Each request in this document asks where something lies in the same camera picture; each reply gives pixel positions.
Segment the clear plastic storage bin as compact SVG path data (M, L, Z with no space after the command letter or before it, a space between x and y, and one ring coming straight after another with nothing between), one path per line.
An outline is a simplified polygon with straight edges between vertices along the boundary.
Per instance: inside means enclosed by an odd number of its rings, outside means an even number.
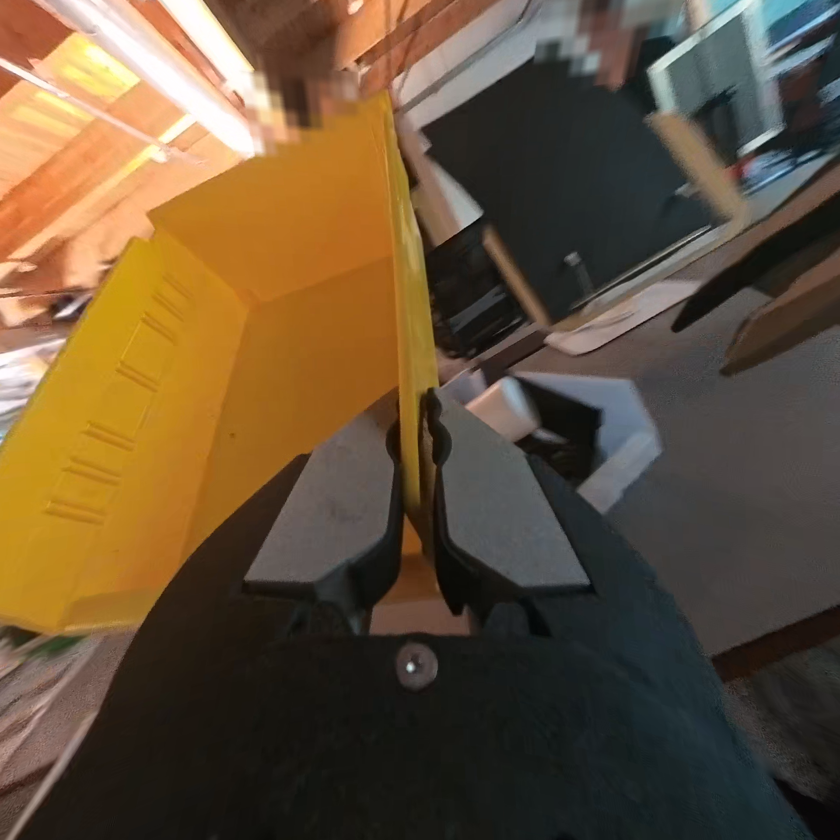
M544 459L594 509L612 510L662 453L636 386L627 380L506 372L536 408L540 427L520 448Z

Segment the ceiling light tube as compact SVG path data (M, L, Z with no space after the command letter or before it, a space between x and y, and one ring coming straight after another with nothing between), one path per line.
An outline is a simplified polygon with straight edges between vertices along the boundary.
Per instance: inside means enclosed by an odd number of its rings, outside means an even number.
M246 118L129 2L37 1L220 140L248 159L256 150Z

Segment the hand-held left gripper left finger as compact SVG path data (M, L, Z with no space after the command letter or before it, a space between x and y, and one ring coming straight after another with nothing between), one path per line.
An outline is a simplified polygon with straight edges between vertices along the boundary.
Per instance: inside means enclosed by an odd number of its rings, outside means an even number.
M365 410L311 452L243 580L247 595L326 605L353 631L399 575L396 410Z

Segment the yellow plastic bin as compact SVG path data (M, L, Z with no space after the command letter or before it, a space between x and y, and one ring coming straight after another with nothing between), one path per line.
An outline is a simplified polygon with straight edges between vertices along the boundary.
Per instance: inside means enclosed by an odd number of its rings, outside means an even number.
M403 498L438 383L386 93L150 214L2 442L1 617L139 625L292 459L398 388Z

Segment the black wooden book stand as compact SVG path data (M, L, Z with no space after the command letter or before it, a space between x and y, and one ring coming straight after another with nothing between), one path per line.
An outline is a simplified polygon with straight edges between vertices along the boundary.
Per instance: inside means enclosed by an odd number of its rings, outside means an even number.
M586 296L570 256L599 291L748 211L695 124L645 117L633 98L573 74L565 60L528 60L422 132L548 326Z

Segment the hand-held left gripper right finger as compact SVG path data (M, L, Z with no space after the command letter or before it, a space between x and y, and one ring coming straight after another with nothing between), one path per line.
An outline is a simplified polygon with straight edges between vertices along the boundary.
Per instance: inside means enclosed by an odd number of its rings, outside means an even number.
M425 396L435 467L434 568L455 616L592 591L529 457L442 388Z

